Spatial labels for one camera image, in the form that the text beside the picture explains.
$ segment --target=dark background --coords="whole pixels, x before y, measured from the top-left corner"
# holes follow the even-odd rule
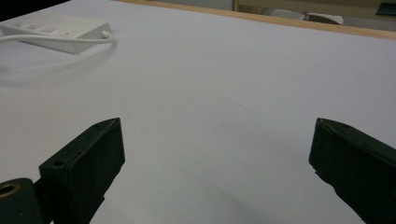
[[[46,7],[52,7],[69,0],[3,0],[0,21],[19,17]]]

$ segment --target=white power strip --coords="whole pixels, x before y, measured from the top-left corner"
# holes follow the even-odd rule
[[[0,22],[4,35],[43,35],[67,39],[103,39],[103,31],[111,34],[106,21],[37,12]],[[92,46],[90,43],[23,40],[49,49],[78,54]]]

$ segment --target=power outlet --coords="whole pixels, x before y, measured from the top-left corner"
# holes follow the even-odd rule
[[[0,22],[4,35],[46,35],[61,38],[102,39],[102,31],[111,33],[107,21],[36,12]],[[78,54],[92,44],[26,40],[26,43],[48,49]]]

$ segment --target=power cord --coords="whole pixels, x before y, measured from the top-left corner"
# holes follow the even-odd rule
[[[0,37],[0,44],[9,41],[27,41],[27,40],[41,40],[51,42],[64,42],[64,43],[75,43],[75,44],[108,44],[114,41],[114,36],[107,31],[102,31],[103,39],[71,39],[52,37],[45,35],[6,35]]]

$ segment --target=white table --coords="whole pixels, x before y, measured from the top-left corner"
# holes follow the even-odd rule
[[[0,182],[119,117],[126,163],[92,220],[363,223],[315,175],[317,118],[396,147],[396,43],[113,1],[44,11],[109,21],[70,55],[0,46]]]

